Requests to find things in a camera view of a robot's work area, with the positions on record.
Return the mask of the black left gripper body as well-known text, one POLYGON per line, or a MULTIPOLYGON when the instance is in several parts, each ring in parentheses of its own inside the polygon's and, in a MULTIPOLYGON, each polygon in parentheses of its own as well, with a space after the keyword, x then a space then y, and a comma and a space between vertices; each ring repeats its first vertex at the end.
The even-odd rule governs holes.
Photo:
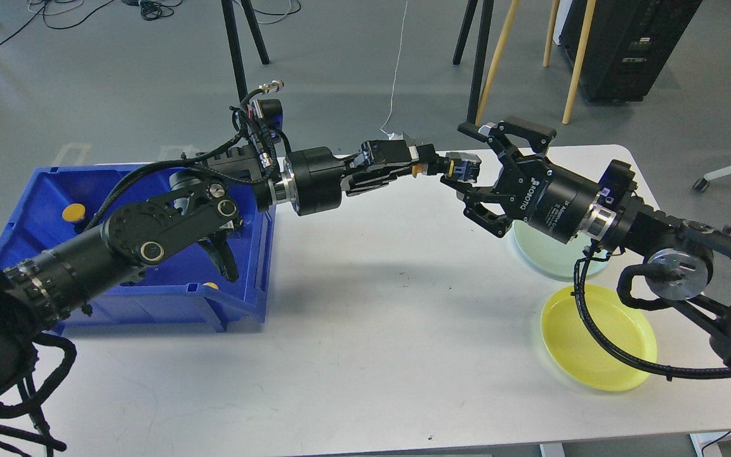
POLYGON ((275 181, 275 204, 290 203, 299 216, 338 208, 341 182, 355 159, 356 154, 336 157, 327 147, 287 152, 275 181))

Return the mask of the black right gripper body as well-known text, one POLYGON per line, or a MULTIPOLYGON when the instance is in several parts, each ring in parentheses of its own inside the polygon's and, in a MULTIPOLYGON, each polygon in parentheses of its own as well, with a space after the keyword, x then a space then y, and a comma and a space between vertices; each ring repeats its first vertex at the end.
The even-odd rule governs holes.
POLYGON ((568 243, 596 202, 601 185, 546 158, 504 159, 494 194, 504 213, 557 242, 568 243))

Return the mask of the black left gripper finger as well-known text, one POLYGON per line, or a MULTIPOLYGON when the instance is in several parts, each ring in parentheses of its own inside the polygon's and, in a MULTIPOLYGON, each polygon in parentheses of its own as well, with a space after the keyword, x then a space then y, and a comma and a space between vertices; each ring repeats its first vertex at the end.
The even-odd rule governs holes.
POLYGON ((353 197, 387 186, 401 176, 412 174, 413 167, 382 168, 376 171, 358 170, 343 179, 343 193, 353 197))
POLYGON ((406 140, 366 141, 354 154, 350 167, 368 173, 397 171, 417 165, 436 162, 436 150, 432 144, 409 145, 406 140))

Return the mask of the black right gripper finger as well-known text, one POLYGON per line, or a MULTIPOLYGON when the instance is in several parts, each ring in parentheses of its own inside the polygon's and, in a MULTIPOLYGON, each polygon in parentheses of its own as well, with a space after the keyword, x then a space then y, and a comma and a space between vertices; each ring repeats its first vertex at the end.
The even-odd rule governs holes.
POLYGON ((456 196, 464 203, 464 216, 493 236, 504 237, 514 220, 525 219, 519 195, 491 186, 473 186, 444 176, 439 181, 456 191, 456 196))
POLYGON ((516 116, 508 116, 498 123, 487 123, 482 126, 465 121, 458 125, 458 132, 489 145, 499 162, 504 165, 514 162, 516 164, 525 159, 546 160, 550 144, 557 136, 554 128, 516 116), (511 142, 511 136, 528 142, 533 153, 523 156, 511 142))

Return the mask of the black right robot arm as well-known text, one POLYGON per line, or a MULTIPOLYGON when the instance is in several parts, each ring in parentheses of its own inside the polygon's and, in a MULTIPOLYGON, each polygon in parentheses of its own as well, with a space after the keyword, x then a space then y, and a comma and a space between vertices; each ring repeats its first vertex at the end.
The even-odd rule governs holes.
POLYGON ((731 235, 699 221, 668 216, 636 194, 629 164, 612 160, 592 182, 546 157, 556 131, 517 117, 497 124, 459 125, 459 132, 489 145, 501 168, 493 186, 473 186, 476 165, 455 165, 441 179, 458 192, 464 215, 502 237, 514 220, 566 243, 577 234, 591 245, 574 266, 578 315, 600 346, 620 362, 647 373, 693 380, 731 378, 731 235), (709 335, 721 368, 680 368, 648 362, 614 345, 586 306, 589 264, 623 251, 642 262, 625 267, 617 284, 624 305, 639 310, 672 308, 709 335))

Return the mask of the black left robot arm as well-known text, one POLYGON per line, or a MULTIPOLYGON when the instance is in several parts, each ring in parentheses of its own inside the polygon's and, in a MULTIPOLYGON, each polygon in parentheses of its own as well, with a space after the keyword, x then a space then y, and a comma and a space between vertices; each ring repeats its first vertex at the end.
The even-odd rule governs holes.
MULTIPOLYGON (((288 202, 302 215, 337 208, 343 195, 388 185, 399 176, 449 173, 432 145, 365 142, 356 154, 293 151, 281 130, 281 107, 262 84, 231 107, 235 135, 206 154, 143 165, 114 186, 81 234, 0 269, 0 435, 64 451, 43 416, 43 403, 72 370, 75 345, 50 329, 117 284, 191 245, 199 245, 228 281, 239 277, 227 237, 242 226, 230 185, 253 189, 260 210, 288 202)), ((0 440, 0 448, 22 451, 0 440)))

